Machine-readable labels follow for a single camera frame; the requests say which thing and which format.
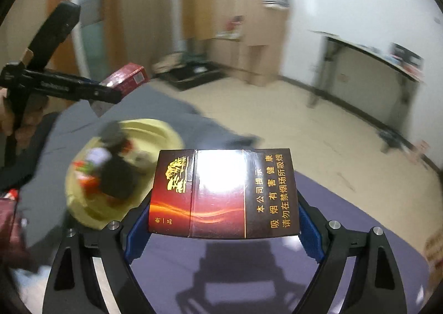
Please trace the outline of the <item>dark red cigarette carton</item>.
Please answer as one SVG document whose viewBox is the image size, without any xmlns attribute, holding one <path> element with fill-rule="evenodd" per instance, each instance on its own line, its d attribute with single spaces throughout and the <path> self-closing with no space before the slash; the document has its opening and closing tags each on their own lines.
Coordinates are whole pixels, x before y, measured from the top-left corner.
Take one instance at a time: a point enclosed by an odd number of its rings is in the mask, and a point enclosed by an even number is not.
<svg viewBox="0 0 443 314">
<path fill-rule="evenodd" d="M 159 235 L 220 240 L 298 235 L 291 151 L 161 151 L 147 228 Z"/>
</svg>

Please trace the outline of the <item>yellow round tray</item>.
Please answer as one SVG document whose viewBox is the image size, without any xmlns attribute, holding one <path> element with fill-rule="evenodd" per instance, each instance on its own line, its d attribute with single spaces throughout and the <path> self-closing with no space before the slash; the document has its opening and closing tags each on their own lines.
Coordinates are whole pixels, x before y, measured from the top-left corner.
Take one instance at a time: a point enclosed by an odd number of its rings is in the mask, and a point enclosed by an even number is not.
<svg viewBox="0 0 443 314">
<path fill-rule="evenodd" d="M 68 167 L 65 197 L 70 214 L 97 230 L 122 220 L 152 189 L 160 151 L 182 148 L 179 134 L 160 120 L 106 123 Z"/>
</svg>

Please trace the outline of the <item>black folding table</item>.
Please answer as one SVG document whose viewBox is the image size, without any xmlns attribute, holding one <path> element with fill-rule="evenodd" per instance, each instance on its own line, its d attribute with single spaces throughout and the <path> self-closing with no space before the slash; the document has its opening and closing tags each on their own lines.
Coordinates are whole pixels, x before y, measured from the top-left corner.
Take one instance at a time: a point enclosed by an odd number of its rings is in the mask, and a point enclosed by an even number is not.
<svg viewBox="0 0 443 314">
<path fill-rule="evenodd" d="M 403 128 L 422 80 L 393 58 L 387 59 L 364 45 L 334 34 L 317 34 L 321 36 L 320 60 L 307 106 L 313 109 L 324 99 L 378 131 L 391 128 L 405 138 Z M 381 152 L 392 150 L 396 148 L 387 148 L 382 140 Z"/>
</svg>

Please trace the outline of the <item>red box with gold print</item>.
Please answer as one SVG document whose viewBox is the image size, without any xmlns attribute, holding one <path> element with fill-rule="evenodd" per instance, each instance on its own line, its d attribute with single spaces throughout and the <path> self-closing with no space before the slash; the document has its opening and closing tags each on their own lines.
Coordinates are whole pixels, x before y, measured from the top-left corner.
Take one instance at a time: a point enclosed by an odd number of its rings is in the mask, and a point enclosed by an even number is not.
<svg viewBox="0 0 443 314">
<path fill-rule="evenodd" d="M 102 80 L 100 84 L 111 87 L 112 89 L 118 89 L 122 92 L 122 96 L 126 97 L 139 86 L 146 84 L 149 80 L 150 77 L 143 66 L 136 63 L 127 63 Z M 98 117 L 101 117 L 111 109 L 113 104 L 92 101 L 90 102 L 90 106 L 93 112 L 95 112 Z"/>
</svg>

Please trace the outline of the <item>purple table cloth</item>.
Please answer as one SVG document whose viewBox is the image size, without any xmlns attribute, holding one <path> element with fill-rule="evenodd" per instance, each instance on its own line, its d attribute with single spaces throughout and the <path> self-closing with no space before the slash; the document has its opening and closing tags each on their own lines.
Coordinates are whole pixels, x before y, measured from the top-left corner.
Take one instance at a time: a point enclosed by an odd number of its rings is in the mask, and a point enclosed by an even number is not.
<svg viewBox="0 0 443 314">
<path fill-rule="evenodd" d="M 310 205 L 345 228 L 381 226 L 370 215 L 312 179 L 295 173 Z M 424 301 L 429 268 L 419 252 L 386 230 L 405 290 L 407 313 Z M 156 313 L 292 313 L 318 265 L 299 238 L 209 241 L 151 235 L 130 265 Z"/>
</svg>

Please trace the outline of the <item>black tray on floor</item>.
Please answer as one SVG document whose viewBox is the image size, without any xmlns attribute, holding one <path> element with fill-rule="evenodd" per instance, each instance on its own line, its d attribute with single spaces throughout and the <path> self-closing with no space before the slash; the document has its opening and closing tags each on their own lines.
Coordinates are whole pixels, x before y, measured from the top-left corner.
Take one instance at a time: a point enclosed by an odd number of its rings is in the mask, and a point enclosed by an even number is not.
<svg viewBox="0 0 443 314">
<path fill-rule="evenodd" d="M 153 75 L 172 87 L 186 91 L 226 77 L 225 71 L 204 55 L 174 52 L 153 64 Z"/>
</svg>

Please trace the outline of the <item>dark cloth pile on floor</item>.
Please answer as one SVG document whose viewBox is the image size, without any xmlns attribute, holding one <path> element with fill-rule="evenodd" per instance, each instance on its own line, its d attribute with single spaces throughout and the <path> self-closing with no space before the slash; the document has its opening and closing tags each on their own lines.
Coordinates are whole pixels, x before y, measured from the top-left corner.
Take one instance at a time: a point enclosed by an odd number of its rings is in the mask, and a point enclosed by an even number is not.
<svg viewBox="0 0 443 314">
<path fill-rule="evenodd" d="M 387 148 L 401 149 L 410 148 L 411 143 L 406 140 L 398 131 L 386 128 L 378 131 L 378 136 L 384 141 Z"/>
</svg>

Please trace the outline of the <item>stacked brown cardboard boxes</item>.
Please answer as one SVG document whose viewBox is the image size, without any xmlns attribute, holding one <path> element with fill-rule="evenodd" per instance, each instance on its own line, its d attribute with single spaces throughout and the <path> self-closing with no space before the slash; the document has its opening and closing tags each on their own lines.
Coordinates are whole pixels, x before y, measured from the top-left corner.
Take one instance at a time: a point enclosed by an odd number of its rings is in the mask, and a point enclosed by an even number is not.
<svg viewBox="0 0 443 314">
<path fill-rule="evenodd" d="M 262 0 L 180 0 L 179 12 L 188 49 L 249 84 L 279 79 L 290 8 L 267 8 Z"/>
</svg>

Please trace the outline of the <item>black box on table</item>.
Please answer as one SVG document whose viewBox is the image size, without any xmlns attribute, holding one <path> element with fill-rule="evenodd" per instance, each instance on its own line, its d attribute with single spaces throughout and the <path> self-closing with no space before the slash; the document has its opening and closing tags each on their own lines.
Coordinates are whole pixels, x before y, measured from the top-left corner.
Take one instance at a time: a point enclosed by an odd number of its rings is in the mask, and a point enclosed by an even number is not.
<svg viewBox="0 0 443 314">
<path fill-rule="evenodd" d="M 413 66 L 418 70 L 422 70 L 424 66 L 424 59 L 409 49 L 397 44 L 392 43 L 390 47 L 390 54 L 394 56 L 400 63 L 406 63 Z"/>
</svg>

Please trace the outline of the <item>grey blanket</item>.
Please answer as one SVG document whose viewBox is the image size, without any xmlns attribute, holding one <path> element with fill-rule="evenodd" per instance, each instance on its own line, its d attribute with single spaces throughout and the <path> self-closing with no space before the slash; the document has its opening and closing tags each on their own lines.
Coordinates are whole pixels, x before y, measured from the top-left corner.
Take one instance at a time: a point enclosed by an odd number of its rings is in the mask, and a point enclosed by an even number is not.
<svg viewBox="0 0 443 314">
<path fill-rule="evenodd" d="M 75 154 L 93 137 L 101 137 L 116 121 L 155 119 L 168 124 L 189 149 L 250 149 L 257 137 L 241 136 L 204 117 L 194 106 L 150 85 L 139 87 L 103 116 L 86 101 L 56 118 L 35 172 L 20 191 L 19 209 L 29 221 L 27 247 L 34 267 L 50 265 L 61 241 L 67 213 L 65 175 Z"/>
</svg>

